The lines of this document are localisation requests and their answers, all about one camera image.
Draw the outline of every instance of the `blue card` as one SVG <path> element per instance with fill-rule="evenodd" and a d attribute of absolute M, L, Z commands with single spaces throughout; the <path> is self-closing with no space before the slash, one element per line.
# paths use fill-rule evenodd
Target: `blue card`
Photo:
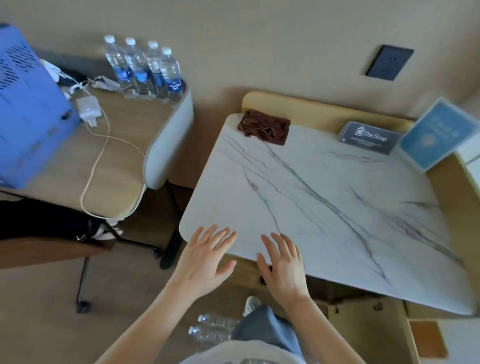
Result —
<path fill-rule="evenodd" d="M 477 130 L 477 121 L 444 98 L 435 104 L 402 137 L 398 146 L 422 171 L 427 171 Z"/>

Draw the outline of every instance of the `folded brown cloth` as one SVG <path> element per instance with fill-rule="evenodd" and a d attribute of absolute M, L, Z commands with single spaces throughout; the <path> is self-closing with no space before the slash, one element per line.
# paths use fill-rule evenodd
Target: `folded brown cloth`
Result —
<path fill-rule="evenodd" d="M 237 129 L 245 136 L 256 136 L 265 142 L 283 146 L 287 140 L 290 120 L 270 116 L 259 111 L 247 111 Z"/>

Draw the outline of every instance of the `bottle label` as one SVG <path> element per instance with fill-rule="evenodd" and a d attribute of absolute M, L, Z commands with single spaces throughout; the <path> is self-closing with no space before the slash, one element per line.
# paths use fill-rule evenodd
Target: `bottle label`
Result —
<path fill-rule="evenodd" d="M 153 80 L 155 81 L 156 87 L 163 87 L 165 84 L 165 79 L 163 78 L 162 72 L 154 73 Z"/>
<path fill-rule="evenodd" d="M 148 80 L 148 71 L 143 70 L 143 71 L 135 72 L 135 78 L 137 79 L 138 82 L 146 82 Z"/>
<path fill-rule="evenodd" d="M 114 67 L 113 70 L 119 81 L 131 81 L 133 78 L 132 70 L 130 68 L 122 69 L 120 67 Z"/>
<path fill-rule="evenodd" d="M 179 78 L 174 78 L 172 80 L 165 80 L 168 84 L 168 90 L 173 93 L 181 91 L 181 82 Z"/>

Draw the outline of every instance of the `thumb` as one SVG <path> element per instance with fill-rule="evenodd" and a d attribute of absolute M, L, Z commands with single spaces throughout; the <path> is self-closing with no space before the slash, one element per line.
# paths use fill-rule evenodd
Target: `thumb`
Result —
<path fill-rule="evenodd" d="M 257 266 L 262 274 L 266 284 L 268 285 L 272 280 L 272 272 L 265 261 L 264 256 L 261 253 L 257 254 Z"/>
<path fill-rule="evenodd" d="M 215 280 L 217 286 L 222 284 L 233 273 L 233 269 L 237 265 L 236 260 L 230 260 L 226 266 L 216 271 Z"/>

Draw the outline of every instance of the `ventilation slot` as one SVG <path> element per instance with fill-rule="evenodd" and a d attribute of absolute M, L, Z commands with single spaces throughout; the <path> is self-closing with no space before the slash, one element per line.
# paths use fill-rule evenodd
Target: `ventilation slot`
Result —
<path fill-rule="evenodd" d="M 24 72 L 29 72 L 39 66 L 36 56 L 26 44 L 11 46 L 5 51 L 16 67 Z"/>
<path fill-rule="evenodd" d="M 18 76 L 7 60 L 0 55 L 0 91 L 9 87 L 15 81 L 18 81 Z"/>

